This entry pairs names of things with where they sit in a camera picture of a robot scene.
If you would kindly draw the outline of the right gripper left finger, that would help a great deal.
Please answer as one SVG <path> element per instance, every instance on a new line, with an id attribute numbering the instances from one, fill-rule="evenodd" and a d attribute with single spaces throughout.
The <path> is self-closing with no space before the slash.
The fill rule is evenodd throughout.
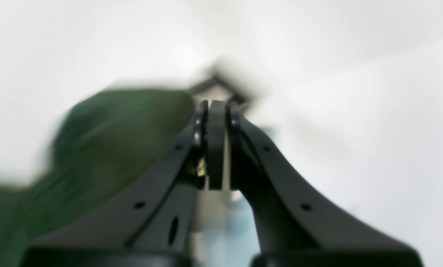
<path id="1" fill-rule="evenodd" d="M 31 243 L 23 267 L 190 267 L 184 245 L 199 189 L 223 185 L 226 108 L 203 101 L 157 162 L 125 191 Z"/>

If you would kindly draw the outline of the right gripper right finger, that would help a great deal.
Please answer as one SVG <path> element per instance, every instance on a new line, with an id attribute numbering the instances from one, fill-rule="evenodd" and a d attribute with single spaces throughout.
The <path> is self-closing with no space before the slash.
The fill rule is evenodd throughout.
<path id="1" fill-rule="evenodd" d="M 421 267 L 409 245 L 318 192 L 236 103 L 227 107 L 231 189 L 252 208 L 260 247 L 252 267 Z"/>

